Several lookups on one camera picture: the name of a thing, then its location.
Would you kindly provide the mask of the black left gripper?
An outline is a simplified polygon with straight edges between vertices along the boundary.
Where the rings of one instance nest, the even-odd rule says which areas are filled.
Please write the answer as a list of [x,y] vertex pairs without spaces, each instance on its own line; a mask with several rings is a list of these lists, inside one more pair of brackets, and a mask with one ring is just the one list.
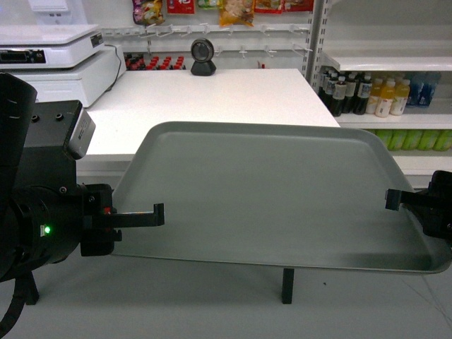
[[[152,212],[116,213],[109,184],[79,184],[82,197],[81,256],[107,256],[122,240],[114,227],[158,227],[165,223],[165,205],[153,205]],[[111,224],[107,216],[111,215]]]

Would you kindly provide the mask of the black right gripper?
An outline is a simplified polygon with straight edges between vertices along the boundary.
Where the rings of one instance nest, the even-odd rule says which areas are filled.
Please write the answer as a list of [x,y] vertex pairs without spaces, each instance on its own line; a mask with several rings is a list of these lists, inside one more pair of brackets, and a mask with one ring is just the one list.
[[402,204],[421,207],[423,233],[451,242],[451,172],[435,171],[429,186],[421,194],[388,189],[385,199],[387,210],[397,211]]

